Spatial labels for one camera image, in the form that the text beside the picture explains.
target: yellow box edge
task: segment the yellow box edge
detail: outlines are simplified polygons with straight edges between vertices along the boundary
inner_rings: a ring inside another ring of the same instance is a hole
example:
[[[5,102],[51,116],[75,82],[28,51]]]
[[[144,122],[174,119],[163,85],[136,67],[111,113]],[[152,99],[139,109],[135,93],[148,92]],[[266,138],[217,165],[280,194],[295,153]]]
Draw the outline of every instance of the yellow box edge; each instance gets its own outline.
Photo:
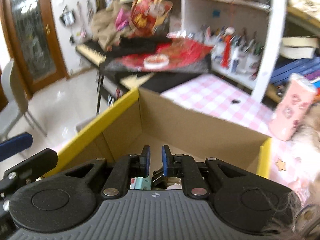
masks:
[[[71,160],[73,160],[84,148],[86,148],[98,135],[100,135],[110,124],[121,116],[130,106],[139,99],[139,90],[135,88],[123,95],[103,113],[89,123],[77,136],[58,152],[57,166],[46,173],[44,177],[60,172]]]
[[[259,162],[257,175],[269,179],[271,166],[271,142],[272,138],[268,138],[260,146]]]

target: white chair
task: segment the white chair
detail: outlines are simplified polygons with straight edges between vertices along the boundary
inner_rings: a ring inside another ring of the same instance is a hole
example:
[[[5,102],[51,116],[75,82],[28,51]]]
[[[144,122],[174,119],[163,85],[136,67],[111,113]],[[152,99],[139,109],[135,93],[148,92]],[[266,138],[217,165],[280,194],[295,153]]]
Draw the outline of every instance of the white chair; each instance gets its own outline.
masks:
[[[25,92],[22,88],[13,59],[5,66],[2,72],[1,85],[9,103],[0,112],[0,141],[8,139],[8,133],[22,116],[24,116],[28,124],[34,129],[35,127],[32,124],[33,122],[46,137],[47,133],[28,110],[28,99],[26,98]]]

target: box flap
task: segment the box flap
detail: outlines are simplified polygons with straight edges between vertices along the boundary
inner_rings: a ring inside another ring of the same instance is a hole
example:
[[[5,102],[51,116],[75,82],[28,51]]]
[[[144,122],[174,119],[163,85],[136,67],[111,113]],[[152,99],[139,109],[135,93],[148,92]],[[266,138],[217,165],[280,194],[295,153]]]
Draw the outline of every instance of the box flap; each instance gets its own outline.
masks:
[[[124,155],[125,150],[141,133],[142,127],[138,102],[130,106],[103,131],[109,149],[116,161]]]
[[[184,109],[143,88],[139,104],[143,132],[201,160],[216,157],[248,169],[268,139],[249,128]]]

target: gray ribbed plate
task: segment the gray ribbed plate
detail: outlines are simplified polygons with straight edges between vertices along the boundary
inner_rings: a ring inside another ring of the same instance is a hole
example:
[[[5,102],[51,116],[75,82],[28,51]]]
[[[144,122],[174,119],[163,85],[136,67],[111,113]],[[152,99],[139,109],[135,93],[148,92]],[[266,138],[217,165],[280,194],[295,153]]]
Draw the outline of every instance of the gray ribbed plate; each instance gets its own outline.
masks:
[[[104,201],[86,223],[56,234],[20,229],[10,240],[266,240],[222,223],[206,201],[187,198],[182,190],[129,190]]]

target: white wall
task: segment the white wall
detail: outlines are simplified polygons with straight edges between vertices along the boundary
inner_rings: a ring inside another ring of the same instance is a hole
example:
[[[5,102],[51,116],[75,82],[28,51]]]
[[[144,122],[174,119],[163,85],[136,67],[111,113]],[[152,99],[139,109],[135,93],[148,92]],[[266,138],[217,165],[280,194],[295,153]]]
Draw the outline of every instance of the white wall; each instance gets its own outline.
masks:
[[[52,3],[52,11],[53,18],[56,25],[57,36],[60,43],[61,52],[66,64],[66,68],[69,73],[74,73],[79,71],[81,68],[79,66],[80,57],[75,52],[75,46],[72,46],[69,42],[71,36],[70,28],[65,28],[61,24],[59,17],[66,5],[68,5],[69,9],[75,9],[77,20],[79,19],[79,15],[77,13],[77,2],[80,2],[83,11],[83,17],[86,21],[86,27],[89,31],[90,28],[87,25],[87,0],[51,0]],[[92,4],[95,6],[95,0],[91,0]],[[73,26],[73,34],[76,37],[76,33],[81,30],[81,25],[79,20]],[[10,56],[8,53],[7,45],[4,41],[3,30],[0,24],[0,66],[3,69],[4,66],[9,62]]]
[[[10,61],[10,55],[8,52],[7,44],[4,40],[2,25],[0,22],[0,68],[4,69],[7,63]]]

